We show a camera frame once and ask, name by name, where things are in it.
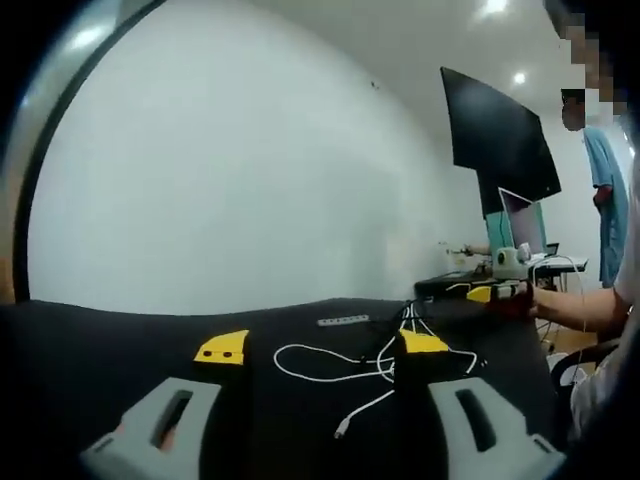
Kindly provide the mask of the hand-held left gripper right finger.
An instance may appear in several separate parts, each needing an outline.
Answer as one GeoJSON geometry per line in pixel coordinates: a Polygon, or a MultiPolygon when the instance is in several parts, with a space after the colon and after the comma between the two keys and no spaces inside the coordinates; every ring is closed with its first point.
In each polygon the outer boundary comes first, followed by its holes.
{"type": "Polygon", "coordinates": [[[564,454],[487,382],[464,378],[428,386],[446,442],[449,479],[549,479],[564,454]]]}

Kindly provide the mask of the person's right hand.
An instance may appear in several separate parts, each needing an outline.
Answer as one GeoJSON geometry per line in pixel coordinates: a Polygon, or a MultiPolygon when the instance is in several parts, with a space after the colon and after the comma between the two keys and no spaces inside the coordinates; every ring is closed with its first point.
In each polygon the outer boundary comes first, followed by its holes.
{"type": "Polygon", "coordinates": [[[501,315],[531,317],[535,310],[534,287],[528,281],[497,284],[491,288],[486,307],[501,315]]]}

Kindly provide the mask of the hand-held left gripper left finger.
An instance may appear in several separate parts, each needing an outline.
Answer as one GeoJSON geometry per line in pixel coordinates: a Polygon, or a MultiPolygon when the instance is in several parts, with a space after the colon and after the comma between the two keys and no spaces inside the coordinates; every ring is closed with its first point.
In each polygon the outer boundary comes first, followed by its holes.
{"type": "Polygon", "coordinates": [[[96,479],[245,479],[250,450],[250,336],[214,336],[187,378],[169,377],[92,446],[96,479]]]}

